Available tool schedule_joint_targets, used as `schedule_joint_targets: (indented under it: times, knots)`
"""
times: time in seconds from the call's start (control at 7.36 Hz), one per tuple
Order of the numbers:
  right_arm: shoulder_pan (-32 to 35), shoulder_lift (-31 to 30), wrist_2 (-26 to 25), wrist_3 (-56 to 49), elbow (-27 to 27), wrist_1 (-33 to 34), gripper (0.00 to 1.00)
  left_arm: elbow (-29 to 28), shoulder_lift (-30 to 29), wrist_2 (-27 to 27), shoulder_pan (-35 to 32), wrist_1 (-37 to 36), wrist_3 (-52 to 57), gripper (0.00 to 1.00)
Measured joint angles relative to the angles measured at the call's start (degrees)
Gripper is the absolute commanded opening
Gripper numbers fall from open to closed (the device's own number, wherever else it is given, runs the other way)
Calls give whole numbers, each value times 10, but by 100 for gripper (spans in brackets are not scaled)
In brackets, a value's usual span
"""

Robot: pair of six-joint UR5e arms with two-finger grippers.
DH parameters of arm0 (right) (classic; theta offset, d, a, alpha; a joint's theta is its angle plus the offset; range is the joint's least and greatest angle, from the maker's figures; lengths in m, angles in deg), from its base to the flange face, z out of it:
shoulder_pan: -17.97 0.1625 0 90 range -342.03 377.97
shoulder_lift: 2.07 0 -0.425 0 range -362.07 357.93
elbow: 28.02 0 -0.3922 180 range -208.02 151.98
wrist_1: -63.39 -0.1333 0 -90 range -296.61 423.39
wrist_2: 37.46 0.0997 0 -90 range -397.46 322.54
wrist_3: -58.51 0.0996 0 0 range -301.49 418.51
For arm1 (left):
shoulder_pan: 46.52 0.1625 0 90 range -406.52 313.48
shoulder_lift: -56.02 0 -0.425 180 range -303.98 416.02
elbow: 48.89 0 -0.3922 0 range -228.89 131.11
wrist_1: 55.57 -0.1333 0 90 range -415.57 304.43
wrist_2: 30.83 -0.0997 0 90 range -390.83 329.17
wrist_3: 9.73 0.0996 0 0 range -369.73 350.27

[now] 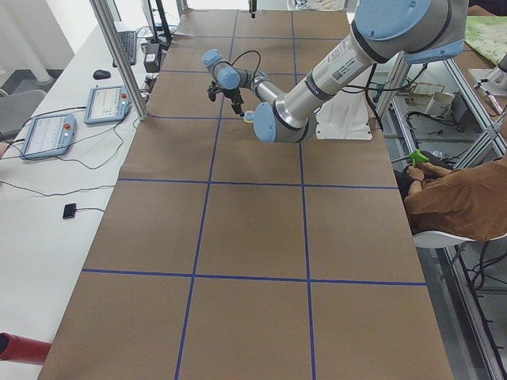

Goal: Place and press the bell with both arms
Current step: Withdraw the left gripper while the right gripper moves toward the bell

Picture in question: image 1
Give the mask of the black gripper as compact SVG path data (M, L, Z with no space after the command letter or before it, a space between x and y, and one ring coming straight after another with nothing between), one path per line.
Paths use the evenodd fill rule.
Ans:
M257 0L249 0L249 13L252 18L256 17L257 12ZM224 89L223 95L231 101L231 107L235 115L244 116L242 105L244 101L241 96L239 88L235 89Z

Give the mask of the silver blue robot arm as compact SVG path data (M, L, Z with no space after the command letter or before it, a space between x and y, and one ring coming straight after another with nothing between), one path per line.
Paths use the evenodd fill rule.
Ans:
M203 64L213 80L208 97L223 93L243 114L240 90L260 104L253 129L264 143L301 143L316 130L315 110L371 65L402 52L407 63L431 63L457 56L464 45L466 1L360 1L350 33L291 91L284 93L259 70L235 68L216 49Z

